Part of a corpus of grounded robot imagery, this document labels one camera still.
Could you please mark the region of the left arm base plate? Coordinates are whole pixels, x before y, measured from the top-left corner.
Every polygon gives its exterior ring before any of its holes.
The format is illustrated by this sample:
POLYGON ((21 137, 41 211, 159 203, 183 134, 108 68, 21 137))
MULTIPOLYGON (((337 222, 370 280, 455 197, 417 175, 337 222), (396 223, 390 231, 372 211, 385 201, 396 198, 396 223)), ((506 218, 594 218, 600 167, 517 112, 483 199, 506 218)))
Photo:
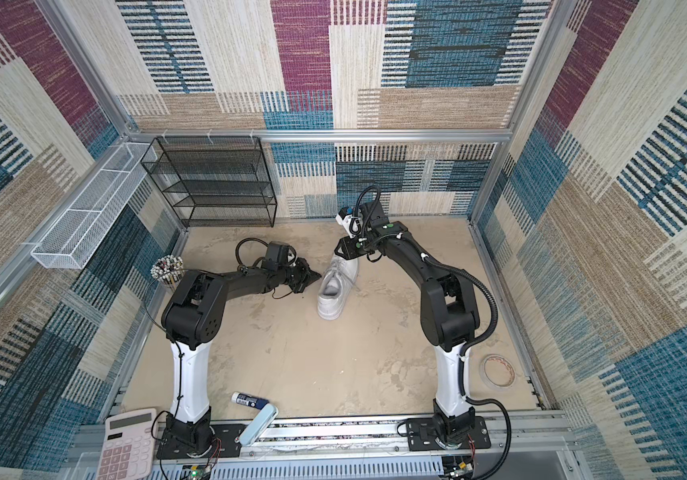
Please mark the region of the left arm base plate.
POLYGON ((163 432, 155 458, 158 460, 189 460, 237 458, 242 445, 237 440, 245 430, 243 423, 210 424, 207 427, 188 427, 179 431, 163 432))

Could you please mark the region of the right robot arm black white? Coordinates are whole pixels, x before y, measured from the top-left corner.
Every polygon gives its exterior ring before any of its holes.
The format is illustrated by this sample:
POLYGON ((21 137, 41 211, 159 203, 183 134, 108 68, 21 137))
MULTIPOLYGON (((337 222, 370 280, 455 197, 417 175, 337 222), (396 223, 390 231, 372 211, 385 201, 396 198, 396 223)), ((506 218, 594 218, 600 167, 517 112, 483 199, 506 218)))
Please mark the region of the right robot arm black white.
POLYGON ((475 284, 467 274, 442 266, 401 222, 387 220, 375 201, 357 209, 343 207, 335 220, 347 232, 335 249, 337 256, 355 260, 379 252, 417 284, 421 331, 435 348, 437 358, 437 394, 433 399, 437 444, 453 448, 465 442, 475 427, 475 408, 467 402, 469 352, 465 351, 479 328, 475 284))

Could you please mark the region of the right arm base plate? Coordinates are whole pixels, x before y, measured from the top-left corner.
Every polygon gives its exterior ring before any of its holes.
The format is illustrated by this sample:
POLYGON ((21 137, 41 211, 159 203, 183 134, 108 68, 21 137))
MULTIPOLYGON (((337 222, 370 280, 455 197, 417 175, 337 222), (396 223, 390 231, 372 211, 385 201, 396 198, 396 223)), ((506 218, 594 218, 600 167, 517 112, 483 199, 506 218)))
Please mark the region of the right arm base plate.
POLYGON ((461 424, 445 425, 439 418, 409 418, 397 426, 411 451, 485 450, 491 448, 487 424, 481 416, 461 424))

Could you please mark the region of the white leather sneaker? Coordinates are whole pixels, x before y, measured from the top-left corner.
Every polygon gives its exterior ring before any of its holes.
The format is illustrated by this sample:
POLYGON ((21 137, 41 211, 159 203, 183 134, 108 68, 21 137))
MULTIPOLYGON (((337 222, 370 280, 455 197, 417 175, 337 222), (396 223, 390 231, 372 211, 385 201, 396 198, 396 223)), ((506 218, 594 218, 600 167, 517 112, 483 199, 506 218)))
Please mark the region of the white leather sneaker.
POLYGON ((345 302, 357 282, 359 260, 345 260, 333 255, 325 270, 317 295, 317 313, 323 320, 339 318, 345 308, 345 302))

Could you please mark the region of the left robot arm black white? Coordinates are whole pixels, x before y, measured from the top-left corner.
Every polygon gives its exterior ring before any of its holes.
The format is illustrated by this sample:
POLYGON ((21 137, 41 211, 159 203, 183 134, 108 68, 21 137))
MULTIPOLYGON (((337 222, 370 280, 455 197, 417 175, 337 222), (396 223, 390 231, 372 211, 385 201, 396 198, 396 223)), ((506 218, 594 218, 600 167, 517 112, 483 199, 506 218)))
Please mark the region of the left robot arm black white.
POLYGON ((162 446, 173 453, 201 458, 214 449, 208 399, 208 358, 219 332, 227 302, 249 295, 269 294, 281 285, 299 294, 321 280, 295 249, 283 242, 246 238, 258 243, 263 256, 251 264, 236 256, 237 268, 214 273, 189 269, 181 277, 163 314, 161 328, 173 354, 173 402, 166 416, 162 446))

